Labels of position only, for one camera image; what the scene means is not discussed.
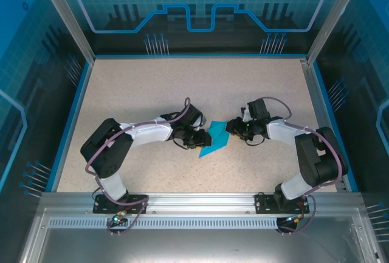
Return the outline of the aluminium frame post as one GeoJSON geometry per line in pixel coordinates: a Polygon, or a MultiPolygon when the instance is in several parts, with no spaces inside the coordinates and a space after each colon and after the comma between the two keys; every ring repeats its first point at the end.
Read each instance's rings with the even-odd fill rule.
{"type": "Polygon", "coordinates": [[[51,0],[85,60],[94,65],[95,54],[66,0],[51,0]]]}
{"type": "Polygon", "coordinates": [[[350,0],[335,0],[329,14],[327,15],[322,27],[320,28],[311,48],[307,54],[306,64],[312,66],[319,53],[327,42],[330,34],[334,30],[338,20],[344,13],[350,0]]]}

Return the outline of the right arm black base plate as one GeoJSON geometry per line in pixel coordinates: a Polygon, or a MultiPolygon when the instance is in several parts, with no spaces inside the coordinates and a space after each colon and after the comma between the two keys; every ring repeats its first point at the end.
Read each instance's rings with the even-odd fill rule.
{"type": "Polygon", "coordinates": [[[258,193],[254,196],[257,214],[301,214],[310,213],[307,199],[298,197],[287,200],[281,194],[258,193]]]}

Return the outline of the aluminium mounting rail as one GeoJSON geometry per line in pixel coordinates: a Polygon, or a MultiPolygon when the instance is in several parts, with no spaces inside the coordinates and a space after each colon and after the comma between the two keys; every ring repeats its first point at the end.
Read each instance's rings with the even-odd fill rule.
{"type": "MultiPolygon", "coordinates": [[[[313,194],[321,216],[351,216],[363,213],[360,193],[313,194]]],[[[149,216],[243,216],[254,215],[261,205],[253,193],[152,193],[146,207],[149,216]]],[[[39,215],[91,215],[89,193],[44,193],[37,208],[39,215]]]]}

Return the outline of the aluminium side rail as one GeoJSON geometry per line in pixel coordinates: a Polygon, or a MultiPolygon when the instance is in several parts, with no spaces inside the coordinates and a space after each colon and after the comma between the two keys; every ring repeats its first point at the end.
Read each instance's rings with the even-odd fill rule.
{"type": "Polygon", "coordinates": [[[352,191],[352,188],[349,184],[348,174],[351,174],[352,171],[349,165],[347,154],[345,153],[344,144],[340,136],[339,128],[337,126],[332,107],[329,104],[329,97],[325,91],[322,77],[319,73],[317,73],[315,66],[309,65],[305,58],[300,59],[300,62],[318,125],[320,127],[328,126],[334,131],[334,135],[339,144],[340,151],[346,160],[346,164],[348,165],[348,173],[342,177],[341,181],[336,183],[336,189],[340,192],[350,192],[352,191]]]}

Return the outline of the blue cloth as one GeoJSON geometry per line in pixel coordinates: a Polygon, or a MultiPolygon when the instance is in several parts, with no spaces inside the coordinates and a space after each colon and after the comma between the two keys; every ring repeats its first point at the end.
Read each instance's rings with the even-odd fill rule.
{"type": "Polygon", "coordinates": [[[228,144],[230,133],[226,131],[227,121],[212,121],[208,129],[212,141],[210,146],[201,149],[199,158],[215,152],[228,144]]]}

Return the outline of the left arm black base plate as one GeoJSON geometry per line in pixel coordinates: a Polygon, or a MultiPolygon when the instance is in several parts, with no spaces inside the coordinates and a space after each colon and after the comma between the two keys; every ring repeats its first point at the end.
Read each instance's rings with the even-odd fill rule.
{"type": "MultiPolygon", "coordinates": [[[[147,199],[147,195],[134,195],[134,194],[125,194],[119,202],[121,203],[134,203],[139,200],[147,199]]],[[[94,214],[117,214],[120,211],[125,210],[127,214],[137,214],[145,202],[139,204],[134,204],[131,206],[127,205],[117,205],[116,203],[111,202],[104,194],[99,194],[94,199],[94,206],[92,212],[94,214]]]]}

